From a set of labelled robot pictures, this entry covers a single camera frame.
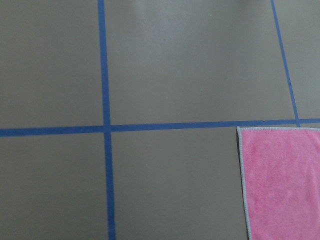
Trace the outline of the pink towel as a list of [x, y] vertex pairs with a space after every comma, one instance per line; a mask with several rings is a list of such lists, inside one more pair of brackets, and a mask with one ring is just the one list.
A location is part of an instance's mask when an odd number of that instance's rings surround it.
[[319, 129], [238, 127], [236, 130], [248, 238], [319, 239]]

